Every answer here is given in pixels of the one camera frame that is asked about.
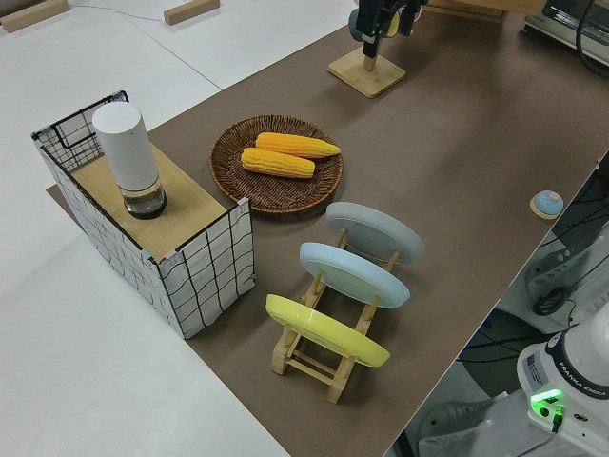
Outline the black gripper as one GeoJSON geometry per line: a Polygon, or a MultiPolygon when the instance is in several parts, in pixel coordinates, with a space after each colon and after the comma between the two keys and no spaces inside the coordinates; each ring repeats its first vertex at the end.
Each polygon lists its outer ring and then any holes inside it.
{"type": "Polygon", "coordinates": [[[359,1],[356,29],[363,34],[363,54],[377,57],[379,36],[410,36],[424,5],[419,0],[359,1]]]}

